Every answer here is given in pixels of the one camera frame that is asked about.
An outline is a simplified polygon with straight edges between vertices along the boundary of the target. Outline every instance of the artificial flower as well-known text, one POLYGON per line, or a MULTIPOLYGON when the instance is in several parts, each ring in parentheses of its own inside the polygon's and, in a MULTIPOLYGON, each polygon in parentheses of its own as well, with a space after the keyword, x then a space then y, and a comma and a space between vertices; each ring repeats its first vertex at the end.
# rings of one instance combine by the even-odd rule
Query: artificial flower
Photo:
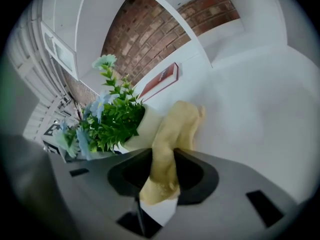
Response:
POLYGON ((101 115, 102 112, 105 110, 105 104, 109 101, 110 95, 107 94, 105 91, 100 93, 100 96, 96 98, 96 101, 92 104, 90 111, 94 117, 98 118, 98 123, 101 123, 101 115))
POLYGON ((64 134, 67 133, 68 125, 67 125, 66 120, 63 120, 63 121, 61 122, 60 128, 61 128, 61 130, 62 130, 62 132, 63 132, 64 134))
POLYGON ((84 109, 84 113, 83 113, 83 120, 87 120, 89 114, 90 114, 90 108, 91 108, 92 104, 89 103, 88 105, 86 105, 85 109, 84 109))
POLYGON ((74 138, 71 145, 68 146, 67 140, 65 138, 65 134, 62 129, 54 130, 52 133, 56 143, 64 150, 68 152, 70 157, 75 158, 77 153, 80 151, 79 145, 77 143, 77 139, 74 138))
POLYGON ((92 67, 94 69, 103 70, 102 65, 106 65, 108 67, 114 67, 116 61, 117 61, 117 58, 113 54, 102 55, 92 63, 92 67))
POLYGON ((81 150, 81 153, 85 156, 85 157, 89 157, 90 156, 90 151, 89 151, 89 133, 88 133, 88 129, 83 129, 82 126, 78 127, 76 130, 76 137, 79 141, 79 148, 81 150))

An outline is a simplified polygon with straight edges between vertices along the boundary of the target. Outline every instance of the white wall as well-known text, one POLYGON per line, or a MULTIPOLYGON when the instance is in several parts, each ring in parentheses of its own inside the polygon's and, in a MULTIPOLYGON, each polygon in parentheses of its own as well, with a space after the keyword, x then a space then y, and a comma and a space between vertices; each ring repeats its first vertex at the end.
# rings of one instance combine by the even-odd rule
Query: white wall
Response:
POLYGON ((320 167, 318 68, 279 46, 213 69, 194 98, 207 114, 197 150, 252 167, 298 203, 309 198, 320 167), (317 79, 306 84, 301 70, 317 79))
POLYGON ((278 0, 231 0, 247 33, 265 44, 287 43, 286 26, 278 0))
POLYGON ((279 0, 286 25, 288 45, 296 49, 320 68, 320 38, 296 0, 279 0))

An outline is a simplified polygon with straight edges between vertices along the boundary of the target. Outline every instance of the gray surface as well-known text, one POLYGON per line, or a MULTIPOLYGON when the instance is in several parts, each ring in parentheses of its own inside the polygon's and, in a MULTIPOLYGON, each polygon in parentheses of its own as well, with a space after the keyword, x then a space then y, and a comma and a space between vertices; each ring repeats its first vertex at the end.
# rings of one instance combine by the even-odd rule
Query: gray surface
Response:
POLYGON ((184 240, 240 240, 266 231, 246 197, 248 192, 263 191, 284 214, 297 206, 287 193, 246 165, 198 152, 192 154, 215 167, 218 187, 199 205, 178 206, 155 239, 177 236, 184 240))
MULTIPOLYGON (((165 227, 156 234, 154 239, 171 239, 174 236, 175 239, 184 240, 240 240, 252 236, 263 236, 272 227, 266 229, 262 219, 246 197, 248 192, 263 191, 283 214, 294 211, 297 207, 287 193, 248 166, 202 153, 194 152, 193 155, 216 168, 219 173, 218 187, 201 204, 178 206, 176 213, 165 227)), ((107 232, 105 234, 108 234, 108 238, 140 238, 121 228, 115 222, 130 211, 134 201, 133 198, 119 196, 107 181, 108 170, 131 156, 133 154, 128 153, 72 165, 72 169, 75 169, 75 167, 87 168, 90 171, 74 177, 68 184, 69 186, 72 185, 73 189, 77 186, 76 188, 81 192, 81 198, 85 198, 88 202, 85 204, 87 211, 91 206, 90 213, 98 211, 100 216, 105 218, 105 228, 100 228, 96 224, 97 220, 100 220, 98 217, 91 218, 92 220, 88 220, 88 222, 90 225, 98 227, 101 232, 107 232)), ((68 195, 74 198, 75 193, 70 192, 70 189, 67 191, 69 192, 68 195)), ((78 207, 76 213, 83 212, 83 209, 84 207, 78 207)))
POLYGON ((22 135, 39 99, 18 76, 6 55, 0 61, 0 132, 22 135))

